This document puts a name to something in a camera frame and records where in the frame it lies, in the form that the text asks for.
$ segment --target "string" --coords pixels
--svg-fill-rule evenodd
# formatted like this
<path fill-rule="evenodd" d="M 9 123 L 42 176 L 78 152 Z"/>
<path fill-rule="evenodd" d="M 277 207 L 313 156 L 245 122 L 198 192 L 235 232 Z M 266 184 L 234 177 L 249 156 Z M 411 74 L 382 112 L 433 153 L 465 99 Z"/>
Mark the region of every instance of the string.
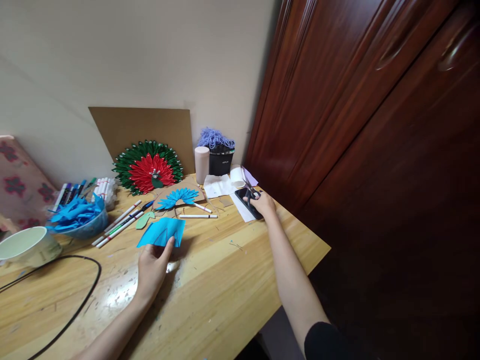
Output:
<path fill-rule="evenodd" d="M 37 267 L 35 269 L 33 269 L 32 271 L 30 271 L 29 273 L 26 273 L 25 275 L 15 279 L 14 281 L 6 284 L 6 285 L 3 285 L 2 287 L 0 287 L 0 293 L 3 293 L 5 290 L 11 288 L 12 286 L 14 286 L 15 284 L 18 284 L 20 281 L 28 278 L 30 275 L 32 275 L 33 273 L 59 261 L 59 260 L 62 260 L 62 259 L 68 259 L 68 258 L 79 258 L 79 259 L 84 259 L 84 260 L 89 260 L 91 262 L 94 262 L 96 264 L 96 266 L 98 267 L 98 271 L 96 273 L 96 278 L 95 278 L 95 281 L 93 282 L 90 290 L 88 291 L 88 294 L 85 296 L 85 298 L 83 299 L 82 303 L 80 304 L 80 307 L 76 310 L 76 312 L 73 314 L 73 316 L 71 317 L 71 319 L 66 323 L 66 325 L 60 330 L 60 332 L 55 335 L 55 337 L 47 344 L 45 345 L 42 349 L 40 349 L 39 351 L 37 351 L 35 354 L 33 354 L 32 356 L 30 356 L 28 358 L 28 360 L 34 360 L 36 358 L 38 358 L 41 354 L 43 354 L 45 351 L 47 351 L 48 348 L 50 348 L 62 335 L 65 331 L 67 331 L 67 329 L 69 328 L 69 326 L 74 322 L 74 320 L 77 318 L 77 316 L 80 314 L 80 312 L 82 311 L 83 307 L 85 306 L 85 304 L 87 303 L 87 301 L 89 300 L 90 296 L 92 295 L 92 293 L 94 292 L 94 289 L 95 287 L 97 286 L 97 283 L 99 282 L 99 279 L 100 279 L 100 274 L 102 273 L 102 265 L 100 265 L 100 263 L 95 260 L 95 259 L 92 259 L 91 257 L 87 257 L 87 256 L 81 256 L 81 255 L 64 255 L 64 256 L 61 256 L 61 257 L 57 257 L 56 259 L 50 261 L 50 262 L 47 262 L 46 264 L 43 264 L 42 266 L 40 267 Z"/>
<path fill-rule="evenodd" d="M 235 140 L 226 138 L 218 130 L 206 127 L 201 130 L 198 146 L 214 149 L 219 145 L 225 145 L 227 148 L 235 147 Z"/>

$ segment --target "beige cylinder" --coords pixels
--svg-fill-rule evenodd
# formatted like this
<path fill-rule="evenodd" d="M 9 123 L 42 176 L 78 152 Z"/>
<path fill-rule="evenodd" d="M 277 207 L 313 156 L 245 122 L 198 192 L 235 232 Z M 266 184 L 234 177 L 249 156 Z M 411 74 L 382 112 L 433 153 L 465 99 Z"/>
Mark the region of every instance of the beige cylinder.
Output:
<path fill-rule="evenodd" d="M 210 149 L 205 146 L 195 148 L 196 182 L 202 185 L 209 174 Z"/>

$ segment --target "wardrobe door handle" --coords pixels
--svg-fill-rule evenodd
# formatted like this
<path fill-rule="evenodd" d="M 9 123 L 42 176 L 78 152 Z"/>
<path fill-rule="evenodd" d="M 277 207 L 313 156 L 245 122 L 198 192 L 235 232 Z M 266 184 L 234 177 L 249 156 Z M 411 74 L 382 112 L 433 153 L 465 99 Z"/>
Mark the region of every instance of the wardrobe door handle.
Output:
<path fill-rule="evenodd" d="M 480 22 L 471 19 L 457 34 L 452 38 L 438 62 L 438 71 L 445 72 L 451 70 L 458 64 L 462 54 L 464 54 L 472 44 L 476 42 L 476 33 Z"/>
<path fill-rule="evenodd" d="M 407 40 L 410 38 L 415 28 L 422 19 L 424 13 L 427 11 L 432 0 L 414 0 L 412 1 L 407 15 L 402 21 L 398 29 L 401 29 L 390 41 L 385 52 L 380 58 L 375 70 L 381 70 L 392 62 L 393 59 L 402 51 Z"/>

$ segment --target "blue paper cutout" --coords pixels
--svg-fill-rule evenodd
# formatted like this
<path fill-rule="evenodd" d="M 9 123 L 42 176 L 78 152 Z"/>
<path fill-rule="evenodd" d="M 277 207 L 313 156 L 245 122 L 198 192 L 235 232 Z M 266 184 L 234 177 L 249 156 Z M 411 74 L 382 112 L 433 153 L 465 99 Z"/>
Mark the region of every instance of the blue paper cutout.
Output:
<path fill-rule="evenodd" d="M 186 187 L 183 189 L 177 189 L 176 191 L 172 191 L 171 194 L 166 197 L 166 199 L 159 201 L 158 203 L 160 206 L 157 209 L 173 208 L 178 200 L 183 200 L 185 204 L 193 204 L 198 194 L 198 191 L 191 190 Z"/>
<path fill-rule="evenodd" d="M 59 210 L 50 219 L 50 222 L 56 225 L 46 228 L 56 233 L 64 233 L 90 222 L 105 208 L 103 198 L 93 195 L 95 202 L 87 202 L 84 198 L 76 196 L 70 203 L 59 205 Z"/>
<path fill-rule="evenodd" d="M 136 247 L 140 248 L 147 244 L 164 247 L 170 237 L 175 237 L 174 246 L 179 248 L 182 243 L 184 228 L 185 220 L 163 217 L 147 227 Z"/>

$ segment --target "black cable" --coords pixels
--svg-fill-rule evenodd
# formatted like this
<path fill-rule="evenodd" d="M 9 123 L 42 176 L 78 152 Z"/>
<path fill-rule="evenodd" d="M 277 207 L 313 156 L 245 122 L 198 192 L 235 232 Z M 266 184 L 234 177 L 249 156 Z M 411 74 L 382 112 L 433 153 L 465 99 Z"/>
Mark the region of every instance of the black cable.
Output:
<path fill-rule="evenodd" d="M 97 266 L 98 266 L 98 273 L 96 274 L 96 279 L 95 281 L 93 282 L 93 285 L 91 286 L 90 288 L 90 291 L 88 292 L 88 294 L 86 295 L 85 299 L 83 300 L 83 302 L 81 303 L 80 307 L 78 308 L 78 310 L 75 312 L 75 314 L 73 314 L 73 316 L 71 317 L 71 319 L 66 323 L 66 325 L 63 327 L 63 329 L 60 330 L 60 332 L 53 338 L 52 341 L 50 341 L 47 345 L 45 345 L 40 351 L 38 351 L 37 353 L 35 353 L 33 356 L 29 357 L 28 360 L 33 360 L 33 359 L 36 359 L 38 358 L 40 355 L 42 355 L 45 351 L 48 350 L 49 347 L 51 347 L 63 334 L 65 331 L 67 331 L 67 329 L 69 328 L 69 326 L 75 321 L 75 319 L 77 318 L 77 316 L 80 314 L 80 312 L 82 311 L 82 308 L 85 306 L 85 304 L 87 303 L 87 301 L 89 300 L 89 297 L 90 295 L 92 295 L 92 293 L 94 292 L 94 289 L 95 287 L 97 286 L 97 283 L 99 282 L 99 279 L 100 279 L 100 274 L 102 273 L 102 265 L 100 265 L 100 263 L 95 260 L 95 259 L 92 259 L 91 257 L 86 257 L 86 256 L 81 256 L 81 255 L 64 255 L 64 256 L 60 256 L 60 257 L 57 257 L 56 259 L 50 261 L 50 262 L 47 262 L 46 264 L 43 264 L 42 266 L 40 267 L 37 267 L 36 269 L 33 269 L 32 271 L 30 271 L 29 273 L 26 273 L 25 275 L 19 277 L 18 279 L 8 283 L 7 285 L 4 285 L 2 287 L 0 287 L 0 293 L 4 292 L 6 289 L 9 289 L 11 288 L 13 285 L 15 284 L 18 284 L 20 281 L 22 281 L 23 279 L 29 277 L 31 274 L 37 272 L 38 270 L 41 270 L 45 267 L 47 267 L 48 265 L 50 264 L 53 264 L 61 259 L 68 259 L 68 258 L 80 258 L 80 259 L 85 259 L 85 260 L 90 260 L 92 262 L 94 262 Z"/>

